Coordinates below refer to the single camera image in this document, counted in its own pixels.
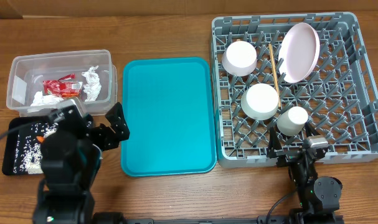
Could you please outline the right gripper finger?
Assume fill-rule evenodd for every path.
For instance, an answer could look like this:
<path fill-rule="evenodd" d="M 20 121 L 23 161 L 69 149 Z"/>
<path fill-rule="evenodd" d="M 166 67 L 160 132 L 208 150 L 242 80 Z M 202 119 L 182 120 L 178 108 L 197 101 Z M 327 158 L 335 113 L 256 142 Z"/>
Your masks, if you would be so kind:
<path fill-rule="evenodd" d="M 317 130 L 315 130 L 315 128 L 309 122 L 305 123 L 305 133 L 307 138 L 320 135 L 320 133 L 317 132 Z"/>
<path fill-rule="evenodd" d="M 280 144 L 279 138 L 276 134 L 274 127 L 271 127 L 269 129 L 269 135 L 270 135 L 270 139 L 269 139 L 267 151 L 281 150 L 281 144 Z"/>

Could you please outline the white cup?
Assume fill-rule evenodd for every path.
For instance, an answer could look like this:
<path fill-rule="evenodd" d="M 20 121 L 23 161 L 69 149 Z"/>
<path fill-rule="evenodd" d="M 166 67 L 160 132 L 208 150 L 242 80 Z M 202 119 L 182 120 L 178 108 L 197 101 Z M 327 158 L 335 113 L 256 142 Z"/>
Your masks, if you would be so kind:
<path fill-rule="evenodd" d="M 276 125 L 282 134 L 294 136 L 303 129 L 307 120 L 307 111 L 300 106 L 294 106 L 278 117 Z"/>

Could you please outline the red snack wrapper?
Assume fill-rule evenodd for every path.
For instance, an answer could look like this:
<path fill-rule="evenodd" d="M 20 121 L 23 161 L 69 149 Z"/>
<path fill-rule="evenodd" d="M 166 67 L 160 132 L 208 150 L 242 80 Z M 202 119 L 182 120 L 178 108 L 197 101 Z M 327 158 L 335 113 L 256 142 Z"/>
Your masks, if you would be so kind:
<path fill-rule="evenodd" d="M 61 98 L 78 97 L 83 87 L 83 82 L 77 81 L 74 73 L 58 80 L 45 80 L 42 83 L 44 91 L 48 95 L 55 95 Z"/>

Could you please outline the orange carrot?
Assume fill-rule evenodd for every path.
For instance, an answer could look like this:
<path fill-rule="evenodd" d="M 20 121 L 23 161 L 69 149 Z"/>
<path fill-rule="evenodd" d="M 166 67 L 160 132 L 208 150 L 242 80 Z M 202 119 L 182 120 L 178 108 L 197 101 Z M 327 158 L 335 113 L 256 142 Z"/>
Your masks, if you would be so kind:
<path fill-rule="evenodd" d="M 36 139 L 37 139 L 40 143 L 43 143 L 44 140 L 45 140 L 45 137 L 37 136 Z"/>

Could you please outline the white tissue paper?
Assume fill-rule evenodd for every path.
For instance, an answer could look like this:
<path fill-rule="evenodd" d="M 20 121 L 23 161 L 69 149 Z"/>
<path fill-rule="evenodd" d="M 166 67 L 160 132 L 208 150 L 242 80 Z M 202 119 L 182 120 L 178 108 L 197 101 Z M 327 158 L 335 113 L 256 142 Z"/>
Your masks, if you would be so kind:
<path fill-rule="evenodd" d="M 38 91 L 34 95 L 34 100 L 31 103 L 31 106 L 56 105 L 61 101 L 64 101 L 62 97 L 56 95 L 43 95 L 41 91 Z"/>

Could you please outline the white paper napkin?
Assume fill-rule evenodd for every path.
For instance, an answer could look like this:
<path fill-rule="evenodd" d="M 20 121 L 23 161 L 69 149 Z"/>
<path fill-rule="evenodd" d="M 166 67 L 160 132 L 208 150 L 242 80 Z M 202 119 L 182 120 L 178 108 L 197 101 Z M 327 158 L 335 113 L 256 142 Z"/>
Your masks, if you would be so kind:
<path fill-rule="evenodd" d="M 98 65 L 90 67 L 86 72 L 82 72 L 82 76 L 85 77 L 87 83 L 83 85 L 83 92 L 87 95 L 85 102 L 95 101 L 101 91 L 100 78 L 96 73 Z"/>

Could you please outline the large white bowl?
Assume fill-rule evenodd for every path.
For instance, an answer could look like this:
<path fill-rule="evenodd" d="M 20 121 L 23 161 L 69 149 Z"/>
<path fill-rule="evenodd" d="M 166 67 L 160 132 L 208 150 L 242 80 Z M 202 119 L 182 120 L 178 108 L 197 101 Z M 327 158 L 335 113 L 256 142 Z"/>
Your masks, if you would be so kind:
<path fill-rule="evenodd" d="M 241 108 L 249 118 L 270 119 L 278 109 L 278 94 L 274 87 L 258 83 L 251 86 L 242 95 Z"/>

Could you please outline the white rice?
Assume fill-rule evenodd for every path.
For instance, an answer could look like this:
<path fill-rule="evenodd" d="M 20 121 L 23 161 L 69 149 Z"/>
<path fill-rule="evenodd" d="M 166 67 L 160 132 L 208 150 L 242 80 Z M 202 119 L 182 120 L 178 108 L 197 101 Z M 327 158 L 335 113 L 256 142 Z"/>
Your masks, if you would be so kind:
<path fill-rule="evenodd" d="M 17 135 L 16 151 L 14 153 L 14 165 L 12 173 L 15 175 L 42 174 L 40 163 L 43 158 L 41 153 L 40 138 L 46 138 L 58 129 L 58 124 L 36 123 L 21 129 Z"/>

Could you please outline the large white plate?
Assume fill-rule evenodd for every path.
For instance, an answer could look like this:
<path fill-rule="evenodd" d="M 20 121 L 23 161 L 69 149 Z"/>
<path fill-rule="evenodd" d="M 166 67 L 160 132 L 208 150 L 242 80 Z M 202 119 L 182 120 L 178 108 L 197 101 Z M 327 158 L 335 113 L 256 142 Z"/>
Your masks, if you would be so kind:
<path fill-rule="evenodd" d="M 286 34 L 278 59 L 283 60 L 279 72 L 285 74 L 284 81 L 298 83 L 314 70 L 320 53 L 319 36 L 309 24 L 294 25 Z"/>

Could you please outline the wooden chopstick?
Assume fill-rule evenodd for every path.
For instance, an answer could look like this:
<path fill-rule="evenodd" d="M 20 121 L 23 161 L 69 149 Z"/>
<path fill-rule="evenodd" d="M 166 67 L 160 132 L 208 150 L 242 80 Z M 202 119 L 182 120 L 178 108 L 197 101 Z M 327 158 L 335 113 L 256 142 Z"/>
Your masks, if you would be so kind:
<path fill-rule="evenodd" d="M 273 54 L 273 46 L 271 43 L 268 44 L 269 49 L 269 55 L 270 55 L 270 62 L 272 65 L 272 74 L 273 74 L 273 81 L 274 81 L 274 87 L 278 96 L 278 107 L 281 107 L 281 99 L 280 99 L 280 91 L 279 91 L 279 85 L 278 85 L 278 77 L 276 74 L 276 65 L 275 65 L 275 58 Z"/>

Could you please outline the small white bowl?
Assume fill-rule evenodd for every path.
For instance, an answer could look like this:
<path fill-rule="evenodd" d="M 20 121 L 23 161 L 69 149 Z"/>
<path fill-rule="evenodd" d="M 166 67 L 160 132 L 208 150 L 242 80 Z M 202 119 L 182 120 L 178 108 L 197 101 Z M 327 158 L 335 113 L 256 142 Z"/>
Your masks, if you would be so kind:
<path fill-rule="evenodd" d="M 257 66 L 257 51 L 246 41 L 233 42 L 223 53 L 222 66 L 231 75 L 238 77 L 249 75 Z"/>

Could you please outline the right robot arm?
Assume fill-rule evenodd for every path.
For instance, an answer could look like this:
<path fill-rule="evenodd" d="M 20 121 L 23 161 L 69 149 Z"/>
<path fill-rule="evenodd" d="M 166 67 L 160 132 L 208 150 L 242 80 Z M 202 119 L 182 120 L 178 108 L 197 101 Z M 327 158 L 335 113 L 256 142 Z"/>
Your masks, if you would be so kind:
<path fill-rule="evenodd" d="M 269 129 L 267 157 L 276 158 L 277 167 L 288 168 L 295 189 L 273 204 L 266 215 L 265 223 L 344 223 L 344 218 L 335 214 L 340 208 L 342 182 L 335 177 L 320 177 L 314 166 L 316 161 L 325 157 L 329 143 L 309 123 L 305 123 L 305 132 L 306 138 L 300 148 L 284 151 L 275 128 Z M 273 216 L 272 212 L 277 205 L 293 194 L 298 194 L 301 207 L 292 208 L 287 216 L 281 218 Z"/>

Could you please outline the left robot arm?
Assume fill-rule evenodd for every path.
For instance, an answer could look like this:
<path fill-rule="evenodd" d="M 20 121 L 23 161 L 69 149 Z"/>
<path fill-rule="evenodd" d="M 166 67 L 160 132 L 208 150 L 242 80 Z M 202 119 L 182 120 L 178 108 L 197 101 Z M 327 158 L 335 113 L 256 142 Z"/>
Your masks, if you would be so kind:
<path fill-rule="evenodd" d="M 101 166 L 102 153 L 130 136 L 121 103 L 105 115 L 109 126 L 89 125 L 92 116 L 72 100 L 47 116 L 56 132 L 45 137 L 40 150 L 39 183 L 33 223 L 126 223 L 121 212 L 95 213 L 90 188 Z"/>

